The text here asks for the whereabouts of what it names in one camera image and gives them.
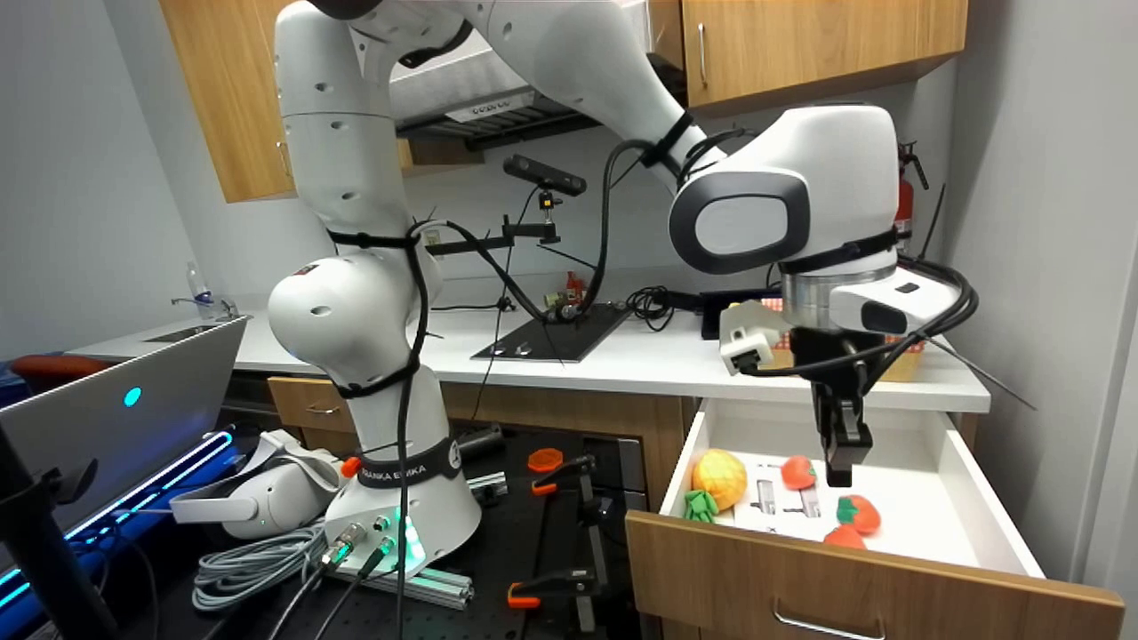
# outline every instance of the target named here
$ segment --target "cabinet handle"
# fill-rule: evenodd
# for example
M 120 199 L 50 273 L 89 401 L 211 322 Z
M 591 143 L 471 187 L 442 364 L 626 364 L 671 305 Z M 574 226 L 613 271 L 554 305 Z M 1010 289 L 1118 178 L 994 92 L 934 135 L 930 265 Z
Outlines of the cabinet handle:
M 708 20 L 697 20 L 697 50 L 702 50 L 702 81 L 704 81 L 704 88 L 713 88 L 713 81 L 708 81 Z
M 836 628 L 836 624 L 822 624 L 822 620 L 810 620 L 810 617 L 794 617 L 794 616 L 784 616 L 778 611 L 778 599 L 774 599 L 774 620 L 778 624 L 789 624 L 789 628 L 803 628 L 803 634 L 819 634 L 819 636 L 841 636 L 841 640 L 887 640 L 882 624 L 868 634 L 854 634 L 854 628 Z

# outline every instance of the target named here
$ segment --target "open drawer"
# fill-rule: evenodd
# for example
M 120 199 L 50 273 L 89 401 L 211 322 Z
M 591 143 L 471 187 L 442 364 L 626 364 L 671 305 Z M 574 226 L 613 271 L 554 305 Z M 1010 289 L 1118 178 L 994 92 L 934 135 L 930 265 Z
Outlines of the open drawer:
M 1118 636 L 1124 599 L 1109 590 L 1041 578 L 959 433 L 934 412 L 876 412 L 876 450 L 854 490 L 882 511 L 868 551 L 825 546 L 836 492 L 819 490 L 822 527 L 687 521 L 690 460 L 730 447 L 753 476 L 785 455 L 819 460 L 803 406 L 704 401 L 687 433 L 660 511 L 630 511 L 637 606 L 666 617 L 669 636 L 969 636 L 1066 640 Z

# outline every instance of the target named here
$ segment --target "kitchen counter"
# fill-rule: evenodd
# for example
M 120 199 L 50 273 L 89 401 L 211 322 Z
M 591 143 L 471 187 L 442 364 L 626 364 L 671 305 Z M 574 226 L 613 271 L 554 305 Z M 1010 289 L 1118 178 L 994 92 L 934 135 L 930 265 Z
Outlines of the kitchen counter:
M 752 396 L 752 401 L 807 401 L 810 388 L 799 376 L 735 376 L 721 364 L 716 341 L 702 341 L 697 316 L 675 312 L 669 329 L 656 334 L 639 318 L 626 318 L 582 362 L 517 362 L 474 360 L 495 337 L 492 308 L 432 312 L 425 362 L 445 383 L 492 388 L 554 388 L 554 389 L 615 389 L 615 394 L 675 394 L 675 396 Z M 528 322 L 522 312 L 502 312 L 498 334 Z M 76 354 L 133 360 L 165 347 L 153 327 L 113 341 L 76 347 Z M 263 312 L 250 316 L 234 370 L 243 373 L 321 373 L 288 354 L 268 327 Z M 944 347 L 924 347 L 924 364 L 907 383 L 876 383 L 868 410 L 911 412 L 990 412 L 990 388 Z

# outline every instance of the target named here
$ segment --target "upper cabinet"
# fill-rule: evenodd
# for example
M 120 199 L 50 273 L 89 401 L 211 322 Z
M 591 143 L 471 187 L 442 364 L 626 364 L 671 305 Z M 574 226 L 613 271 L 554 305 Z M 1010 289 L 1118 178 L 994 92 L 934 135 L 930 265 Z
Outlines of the upper cabinet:
M 760 105 L 907 81 L 965 50 L 969 0 L 682 0 L 687 98 Z
M 274 23 L 288 0 L 165 0 L 180 78 L 229 202 L 293 194 L 274 78 Z

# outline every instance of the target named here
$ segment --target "green light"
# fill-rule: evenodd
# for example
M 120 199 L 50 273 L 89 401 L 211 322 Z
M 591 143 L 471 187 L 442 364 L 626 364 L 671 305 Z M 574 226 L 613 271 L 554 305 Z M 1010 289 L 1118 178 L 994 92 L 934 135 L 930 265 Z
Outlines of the green light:
M 125 410 L 137 410 L 142 401 L 142 388 L 127 388 L 125 394 L 120 394 L 120 406 Z

